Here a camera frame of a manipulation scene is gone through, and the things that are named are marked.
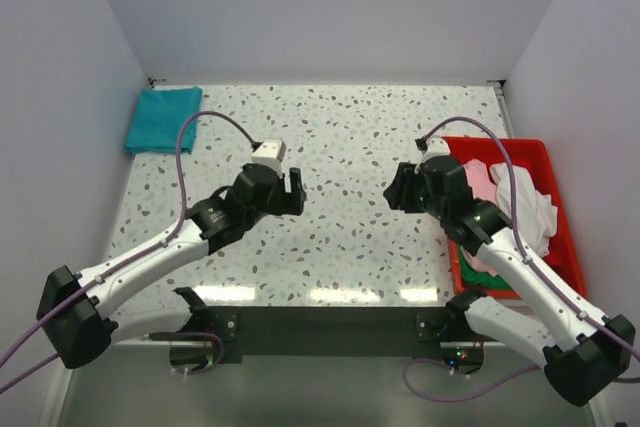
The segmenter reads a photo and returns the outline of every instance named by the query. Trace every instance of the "black joint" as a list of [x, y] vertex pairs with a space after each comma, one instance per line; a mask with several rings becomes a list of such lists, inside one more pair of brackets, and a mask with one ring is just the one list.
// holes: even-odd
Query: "black joint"
[[224, 207], [225, 199], [214, 195], [196, 202], [187, 210], [187, 219], [193, 221], [202, 233], [200, 237], [209, 243], [209, 255], [240, 240], [248, 230], [242, 219], [230, 214]]
[[467, 339], [474, 335], [473, 330], [467, 322], [465, 311], [476, 300], [486, 297], [487, 294], [481, 290], [465, 290], [456, 295], [445, 304], [448, 320], [441, 333], [442, 341]]
[[424, 137], [420, 137], [419, 139], [416, 139], [416, 147], [418, 147], [418, 150], [420, 152], [426, 152], [427, 151], [427, 139], [425, 139]]

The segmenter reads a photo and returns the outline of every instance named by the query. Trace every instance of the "crumpled fabric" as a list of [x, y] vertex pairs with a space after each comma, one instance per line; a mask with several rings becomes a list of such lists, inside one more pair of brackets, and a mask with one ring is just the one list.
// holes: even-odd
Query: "crumpled fabric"
[[[544, 257], [549, 254], [549, 239], [558, 232], [558, 208], [551, 203], [550, 195], [542, 195], [536, 190], [527, 169], [518, 166], [513, 169], [520, 235], [536, 254]], [[507, 164], [494, 164], [490, 171], [497, 184], [496, 204], [511, 217], [511, 187]]]

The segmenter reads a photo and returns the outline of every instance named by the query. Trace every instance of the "gray wall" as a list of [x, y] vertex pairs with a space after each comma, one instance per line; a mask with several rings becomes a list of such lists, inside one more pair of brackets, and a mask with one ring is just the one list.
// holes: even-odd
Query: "gray wall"
[[[547, 143], [590, 297], [640, 325], [639, 0], [554, 0], [507, 82], [516, 133]], [[640, 374], [633, 364], [632, 373]], [[640, 422], [638, 387], [609, 387]]]
[[[129, 161], [140, 66], [106, 0], [0, 0], [0, 351], [35, 320], [47, 273], [96, 262]], [[43, 335], [0, 383], [52, 352]], [[0, 397], [0, 425], [38, 419], [51, 371]]]
[[150, 75], [194, 82], [503, 79], [551, 0], [109, 0]]

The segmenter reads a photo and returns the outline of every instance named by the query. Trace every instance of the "teal towel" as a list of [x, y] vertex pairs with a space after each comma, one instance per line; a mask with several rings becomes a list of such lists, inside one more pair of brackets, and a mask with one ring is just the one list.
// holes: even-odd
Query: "teal towel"
[[[152, 90], [144, 89], [138, 98], [124, 149], [131, 154], [140, 152], [175, 152], [180, 127], [200, 110], [202, 89]], [[182, 137], [182, 152], [193, 150], [196, 140], [196, 121]]]

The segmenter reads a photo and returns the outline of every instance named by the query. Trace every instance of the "speckled tabletop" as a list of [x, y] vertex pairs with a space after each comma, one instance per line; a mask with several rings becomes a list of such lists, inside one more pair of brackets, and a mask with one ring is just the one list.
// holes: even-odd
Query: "speckled tabletop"
[[[305, 212], [265, 218], [241, 241], [134, 296], [121, 315], [181, 302], [171, 292], [178, 286], [197, 288], [210, 304], [437, 306], [451, 297], [446, 237], [437, 222], [391, 211], [382, 191], [399, 161], [420, 159], [414, 139], [441, 120], [466, 115], [506, 136], [492, 88], [202, 88], [203, 110], [233, 116], [254, 138], [284, 139], [285, 169], [302, 170]], [[443, 134], [483, 136], [462, 123]], [[250, 150], [237, 131], [205, 117], [193, 154], [183, 158], [193, 203], [231, 184]], [[178, 206], [173, 157], [137, 155], [108, 255], [157, 234]]]

